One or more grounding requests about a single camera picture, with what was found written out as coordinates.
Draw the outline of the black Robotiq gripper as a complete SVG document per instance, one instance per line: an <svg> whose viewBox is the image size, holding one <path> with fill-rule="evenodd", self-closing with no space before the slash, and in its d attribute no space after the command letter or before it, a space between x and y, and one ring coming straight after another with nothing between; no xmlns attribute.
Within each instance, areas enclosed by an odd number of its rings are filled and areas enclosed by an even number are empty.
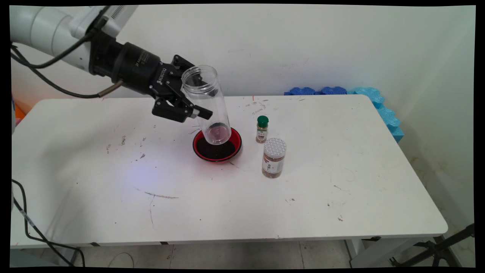
<svg viewBox="0 0 485 273"><path fill-rule="evenodd" d="M195 65L176 54L170 63L132 43L121 44L104 32L91 39L89 72L155 99L152 114L183 123L210 119L213 111L192 103L183 92L181 76Z"/></svg>

